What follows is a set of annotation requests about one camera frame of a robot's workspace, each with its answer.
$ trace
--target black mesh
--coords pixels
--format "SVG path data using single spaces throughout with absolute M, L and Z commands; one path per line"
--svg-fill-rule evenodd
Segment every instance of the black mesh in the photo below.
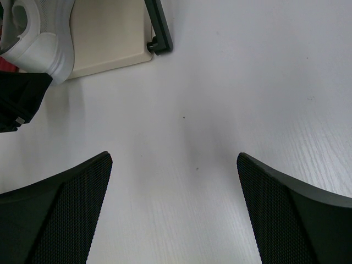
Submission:
M 246 154 L 237 166 L 262 263 L 317 263 L 287 187 Z
M 61 186 L 30 263 L 85 263 L 110 177 L 105 155 Z

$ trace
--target shoe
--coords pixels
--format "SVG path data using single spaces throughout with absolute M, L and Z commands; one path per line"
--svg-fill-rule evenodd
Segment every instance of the shoe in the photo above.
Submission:
M 4 8 L 0 55 L 28 73 L 47 73 L 53 84 L 72 72 L 70 15 L 74 0 L 0 0 Z

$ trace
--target white wood grain surface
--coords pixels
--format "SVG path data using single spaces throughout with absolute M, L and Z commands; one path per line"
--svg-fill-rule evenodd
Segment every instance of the white wood grain surface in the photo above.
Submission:
M 107 150 L 88 263 L 260 263 L 239 152 L 352 197 L 352 2 L 163 4 L 175 51 L 51 88 L 0 136 L 0 192 Z

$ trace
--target beige tray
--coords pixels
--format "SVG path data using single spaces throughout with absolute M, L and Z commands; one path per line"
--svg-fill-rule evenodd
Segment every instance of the beige tray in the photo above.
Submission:
M 71 15 L 75 65 L 70 76 L 150 61 L 152 39 L 144 0 L 76 0 Z

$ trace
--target white shoe sole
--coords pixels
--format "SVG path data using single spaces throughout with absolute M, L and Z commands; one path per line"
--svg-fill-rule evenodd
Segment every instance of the white shoe sole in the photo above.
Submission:
M 70 17 L 75 0 L 59 0 L 56 10 L 56 35 L 58 48 L 55 61 L 47 73 L 53 78 L 52 84 L 57 85 L 70 76 L 74 66 L 74 50 L 70 30 Z

